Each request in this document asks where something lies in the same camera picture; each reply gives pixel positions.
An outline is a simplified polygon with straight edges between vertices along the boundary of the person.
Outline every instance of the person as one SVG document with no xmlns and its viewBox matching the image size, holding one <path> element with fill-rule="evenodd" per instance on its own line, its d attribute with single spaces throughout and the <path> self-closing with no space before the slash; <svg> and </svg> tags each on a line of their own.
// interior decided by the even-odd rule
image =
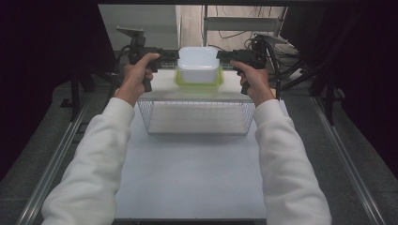
<svg viewBox="0 0 398 225">
<path fill-rule="evenodd" d="M 153 79 L 145 67 L 158 57 L 149 53 L 125 66 L 124 82 L 103 113 L 91 120 L 61 183 L 45 200 L 43 224 L 112 224 L 134 106 L 145 90 L 143 78 Z M 240 83 L 251 85 L 268 225 L 330 224 L 328 202 L 291 118 L 269 88 L 267 71 L 231 64 L 243 71 Z"/>
</svg>

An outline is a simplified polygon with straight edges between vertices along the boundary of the metal wire rack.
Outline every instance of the metal wire rack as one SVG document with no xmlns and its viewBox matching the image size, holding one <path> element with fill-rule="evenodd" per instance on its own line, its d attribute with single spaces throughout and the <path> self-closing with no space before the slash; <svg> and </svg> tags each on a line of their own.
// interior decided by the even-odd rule
<svg viewBox="0 0 398 225">
<path fill-rule="evenodd" d="M 229 64 L 229 63 L 220 63 L 220 65 L 222 66 L 223 70 L 232 70 L 232 68 L 233 68 L 231 66 L 231 64 Z M 161 62 L 161 68 L 163 68 L 163 69 L 176 69 L 176 67 L 177 67 L 176 62 L 173 62 L 173 63 Z"/>
<path fill-rule="evenodd" d="M 252 102 L 140 100 L 149 134 L 246 135 L 253 120 Z"/>
</svg>

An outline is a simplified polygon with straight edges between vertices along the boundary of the black controller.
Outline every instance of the black controller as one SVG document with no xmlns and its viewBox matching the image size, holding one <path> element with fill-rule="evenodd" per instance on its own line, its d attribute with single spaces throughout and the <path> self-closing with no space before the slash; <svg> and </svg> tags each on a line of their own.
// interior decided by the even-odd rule
<svg viewBox="0 0 398 225">
<path fill-rule="evenodd" d="M 231 60 L 237 60 L 256 69 L 265 68 L 267 63 L 267 59 L 264 54 L 254 52 L 252 50 L 233 50 L 231 52 L 218 51 L 217 58 L 220 59 L 220 62 L 222 63 L 229 63 Z M 233 67 L 233 70 L 237 71 L 237 75 L 240 75 L 243 72 L 237 67 Z M 249 87 L 249 83 L 245 82 L 242 84 L 240 93 L 247 95 Z"/>
<path fill-rule="evenodd" d="M 130 44 L 129 51 L 129 62 L 132 65 L 135 65 L 138 61 L 140 61 L 144 55 L 147 53 L 158 53 L 161 56 L 156 60 L 150 61 L 146 66 L 151 69 L 152 72 L 158 72 L 158 68 L 161 68 L 161 62 L 176 62 L 179 58 L 178 50 L 164 50 L 156 47 L 144 47 L 145 46 L 145 37 L 144 32 L 138 33 L 136 36 L 133 36 Z M 150 80 L 146 77 L 143 79 L 143 85 L 145 88 L 145 92 L 151 92 L 152 86 L 150 84 Z"/>
</svg>

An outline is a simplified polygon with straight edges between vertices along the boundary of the white sleeve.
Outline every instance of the white sleeve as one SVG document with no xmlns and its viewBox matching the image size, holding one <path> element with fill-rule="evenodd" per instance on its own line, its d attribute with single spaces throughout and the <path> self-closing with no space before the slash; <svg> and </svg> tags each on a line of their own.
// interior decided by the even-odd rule
<svg viewBox="0 0 398 225">
<path fill-rule="evenodd" d="M 331 223 L 328 202 L 319 188 L 291 118 L 278 100 L 259 105 L 253 116 L 260 151 L 268 225 Z"/>
<path fill-rule="evenodd" d="M 62 182 L 43 204 L 43 224 L 112 224 L 133 116 L 131 105 L 114 97 L 91 120 Z"/>
</svg>

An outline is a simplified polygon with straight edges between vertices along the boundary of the black cable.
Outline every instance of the black cable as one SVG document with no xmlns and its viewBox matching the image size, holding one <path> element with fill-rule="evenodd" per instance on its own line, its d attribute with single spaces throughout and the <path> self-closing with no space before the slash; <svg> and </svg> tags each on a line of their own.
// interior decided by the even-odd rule
<svg viewBox="0 0 398 225">
<path fill-rule="evenodd" d="M 254 7 L 254 9 L 250 12 L 250 14 L 249 14 L 248 17 L 250 17 L 250 15 L 252 15 L 252 13 L 253 13 L 255 10 L 257 10 L 257 7 Z"/>
<path fill-rule="evenodd" d="M 220 50 L 223 50 L 223 51 L 226 51 L 227 52 L 227 50 L 225 50 L 225 49 L 223 49 L 223 48 L 221 48 L 221 47 L 219 47 L 219 46 L 217 46 L 217 45 L 207 45 L 207 46 L 211 46 L 211 47 L 215 47 L 215 48 L 217 48 L 217 49 L 220 49 Z"/>
<path fill-rule="evenodd" d="M 239 36 L 239 35 L 244 34 L 244 33 L 246 33 L 246 32 L 248 32 L 248 31 L 242 31 L 242 32 L 237 33 L 237 34 L 234 34 L 234 35 L 232 35 L 232 36 L 223 37 L 223 36 L 222 36 L 222 33 L 219 31 L 219 35 L 220 35 L 220 38 L 222 38 L 222 39 L 227 39 L 227 38 L 233 38 L 233 37 Z"/>
<path fill-rule="evenodd" d="M 117 58 L 116 58 L 116 60 L 115 60 L 115 70 L 114 70 L 115 73 L 112 75 L 113 78 L 112 78 L 111 86 L 109 87 L 108 96 L 106 97 L 105 105 L 103 106 L 103 110 L 105 110 L 105 107 L 108 105 L 109 100 L 110 100 L 111 97 L 115 94 L 115 88 L 116 88 L 116 84 L 117 84 L 117 78 L 119 77 L 120 59 L 122 58 L 123 55 L 125 55 L 126 53 L 128 53 L 128 52 L 124 52 L 124 51 L 125 51 L 126 49 L 129 49 L 129 48 L 130 48 L 130 45 L 124 46 L 124 47 L 120 50 L 120 52 L 119 52 L 119 54 L 118 54 L 118 56 L 117 56 Z"/>
<path fill-rule="evenodd" d="M 299 58 L 299 56 L 297 54 L 285 53 L 285 52 L 283 52 L 282 50 L 280 50 L 280 49 L 278 49 L 276 47 L 275 47 L 274 51 L 276 52 L 275 55 L 279 56 L 278 59 L 277 59 L 278 63 L 283 65 L 283 66 L 285 66 L 285 67 L 288 67 L 288 68 L 291 68 L 294 65 L 287 65 L 281 59 L 283 59 L 283 58 Z"/>
<path fill-rule="evenodd" d="M 298 60 L 297 63 L 295 65 L 293 65 L 292 67 L 288 68 L 287 70 L 285 70 L 284 72 L 281 72 L 281 79 L 290 77 L 290 75 L 292 75 L 292 73 L 294 71 L 296 71 L 297 69 L 300 69 L 302 67 L 304 67 L 305 63 L 302 60 Z"/>
<path fill-rule="evenodd" d="M 275 53 L 272 49 L 272 46 L 266 41 L 265 41 L 265 44 L 267 46 L 268 53 L 271 58 L 271 63 L 274 66 L 275 79 L 276 79 L 276 88 L 275 88 L 276 89 L 276 97 L 275 98 L 279 100 L 281 97 L 281 73 L 279 71 L 279 65 L 276 62 L 276 57 L 275 57 Z"/>
<path fill-rule="evenodd" d="M 258 11 L 258 15 L 257 15 L 257 17 L 260 17 L 261 8 L 263 8 L 263 7 L 260 7 L 260 10 Z"/>
<path fill-rule="evenodd" d="M 223 10 L 223 6 L 222 6 L 222 12 L 225 14 L 225 16 L 226 16 L 226 12 Z"/>
<path fill-rule="evenodd" d="M 245 42 L 243 43 L 243 45 L 245 46 L 245 49 L 249 49 L 249 45 L 246 45 L 246 43 L 249 41 L 249 40 L 252 40 L 251 38 L 249 38 L 249 39 L 247 39 L 247 40 L 245 40 Z"/>
</svg>

